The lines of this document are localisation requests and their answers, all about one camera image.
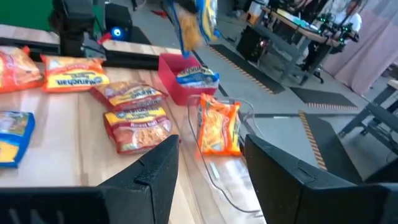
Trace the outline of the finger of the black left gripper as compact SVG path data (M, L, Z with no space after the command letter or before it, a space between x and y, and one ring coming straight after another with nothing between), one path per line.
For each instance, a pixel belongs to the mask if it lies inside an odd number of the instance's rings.
M195 3L195 0L184 0L183 8L186 11L190 12L190 13L197 13L198 12L198 8L197 8L197 5Z

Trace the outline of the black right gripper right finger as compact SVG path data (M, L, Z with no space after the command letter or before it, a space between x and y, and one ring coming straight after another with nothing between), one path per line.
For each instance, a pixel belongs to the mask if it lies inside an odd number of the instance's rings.
M354 184L253 134L244 155L267 224L360 224Z

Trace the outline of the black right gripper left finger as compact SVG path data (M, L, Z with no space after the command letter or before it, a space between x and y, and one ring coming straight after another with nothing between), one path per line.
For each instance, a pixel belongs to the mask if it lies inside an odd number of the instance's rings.
M137 161L100 184L108 214L105 224L168 224L179 158L173 134Z

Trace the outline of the blue Maruchan ramen pack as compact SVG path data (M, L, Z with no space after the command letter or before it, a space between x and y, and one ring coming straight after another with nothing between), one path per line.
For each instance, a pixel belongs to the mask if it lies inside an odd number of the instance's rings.
M0 167L18 168L34 128L32 113L0 111Z
M208 67L196 66L182 70L176 76L176 81L188 88L217 88L220 82L220 75Z
M216 28L218 0L195 0L197 13L190 13L183 8L184 0L164 0L167 15L174 25L183 57L221 37Z

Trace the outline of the red Maruchan ramen pack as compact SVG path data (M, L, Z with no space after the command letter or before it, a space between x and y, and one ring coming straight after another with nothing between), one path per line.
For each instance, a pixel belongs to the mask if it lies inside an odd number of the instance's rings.
M107 112L103 119L119 154L147 152L165 140L172 130L172 123L161 106Z
M91 87L89 92L109 111L158 105L168 94L142 82L115 82Z

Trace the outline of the orange Maruchan ramen pack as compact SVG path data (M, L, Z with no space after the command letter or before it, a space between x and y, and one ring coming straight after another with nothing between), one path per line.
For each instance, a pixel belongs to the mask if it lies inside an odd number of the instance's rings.
M0 93L37 88L44 76L30 58L30 48L0 45Z
M101 58L41 55L44 63L44 84L47 93L86 91L93 86L109 84Z
M240 156L239 146L241 104L222 103L202 93L198 105L197 143L206 156Z

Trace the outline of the clear plastic bin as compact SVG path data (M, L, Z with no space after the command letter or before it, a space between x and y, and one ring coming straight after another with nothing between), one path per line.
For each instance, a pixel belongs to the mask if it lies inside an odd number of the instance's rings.
M188 177L205 223L259 222L264 216L253 189L245 158L204 156L198 147L200 95L188 97L181 123L182 150Z

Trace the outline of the hazard-striped black floor mat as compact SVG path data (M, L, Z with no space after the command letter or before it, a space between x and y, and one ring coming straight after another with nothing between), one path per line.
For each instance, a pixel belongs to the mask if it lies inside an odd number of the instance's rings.
M363 180L332 125L318 116L298 112L305 134L320 169L328 171L354 184Z
M260 71L257 67L251 65L248 61L240 57L235 52L222 44L212 44L210 50L221 57L223 60L231 64L242 75L249 78L252 82L259 85L262 89L272 95L277 95L285 91L285 88Z
M357 110L358 107L340 93L290 88L308 107L333 110Z

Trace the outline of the black computer with blue light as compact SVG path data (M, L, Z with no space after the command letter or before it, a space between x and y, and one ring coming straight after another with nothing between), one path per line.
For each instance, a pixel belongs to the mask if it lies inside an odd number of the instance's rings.
M113 40L131 41L132 19L129 10L119 4L105 4L105 28Z

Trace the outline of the red plastic bin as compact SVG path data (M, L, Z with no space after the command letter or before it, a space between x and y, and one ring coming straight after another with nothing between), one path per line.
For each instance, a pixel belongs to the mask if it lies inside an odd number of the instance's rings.
M200 95L201 93L208 95L215 94L217 87L188 88L181 86L177 82L177 74L179 72L196 66L200 66L200 63L195 57L189 56L188 58L184 58L180 54L160 54L158 76L176 105L186 106L188 97L191 95Z

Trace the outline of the wooden top desk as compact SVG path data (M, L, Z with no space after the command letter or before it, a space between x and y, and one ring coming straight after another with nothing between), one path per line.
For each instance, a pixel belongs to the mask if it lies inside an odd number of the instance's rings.
M337 47L340 42L332 39L327 35L321 35L317 30L310 28L309 26L301 26L294 22L292 16L287 13L281 14L273 8L267 6L261 7L261 15L258 21L255 23L255 28L261 35L269 39L269 45L267 50L272 55L277 56L283 67L280 68L282 75L280 81L283 81L289 75L296 75L301 80L298 83L300 86L304 85L307 80L312 76L312 73L316 70L322 60L327 56L332 47ZM294 30L295 34L302 36L301 40L297 45L290 44L279 35L275 34L272 29L275 22L281 22ZM314 64L310 67L309 71L302 71L297 66L297 62L307 50L308 45L312 42L319 42L326 45L324 49L320 51L320 56L314 61Z

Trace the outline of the grey metal table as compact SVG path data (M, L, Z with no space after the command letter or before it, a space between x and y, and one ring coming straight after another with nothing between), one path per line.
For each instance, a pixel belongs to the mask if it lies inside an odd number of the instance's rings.
M398 134L398 116L396 116L395 112L390 112L381 106L396 91L398 91L398 80L389 80L386 88L375 99L368 101L363 110L338 133L338 136L343 138L353 129L361 127L366 134L373 135L379 142L398 156L398 142L393 141L389 131L383 130L377 125L363 123L368 116L374 116L380 123L384 123L390 131Z

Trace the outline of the pink curtain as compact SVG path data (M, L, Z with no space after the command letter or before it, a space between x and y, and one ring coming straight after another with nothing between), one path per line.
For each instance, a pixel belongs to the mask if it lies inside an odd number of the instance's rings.
M359 42L327 57L326 72L359 95L365 94L382 72L398 61L398 0L369 0L360 12Z

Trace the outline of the person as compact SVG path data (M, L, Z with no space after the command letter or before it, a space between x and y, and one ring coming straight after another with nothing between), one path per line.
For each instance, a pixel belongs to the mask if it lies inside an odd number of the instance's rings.
M358 33L362 25L362 18L358 13L362 1L363 0L351 0L344 10L332 14L332 23L336 25L343 24L343 26L352 24L351 30Z

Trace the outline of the green floor panel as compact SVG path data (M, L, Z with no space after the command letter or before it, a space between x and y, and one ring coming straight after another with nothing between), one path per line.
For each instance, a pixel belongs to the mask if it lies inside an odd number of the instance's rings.
M95 15L94 32L104 31L105 0L0 0L0 24L58 32L54 14L89 12Z

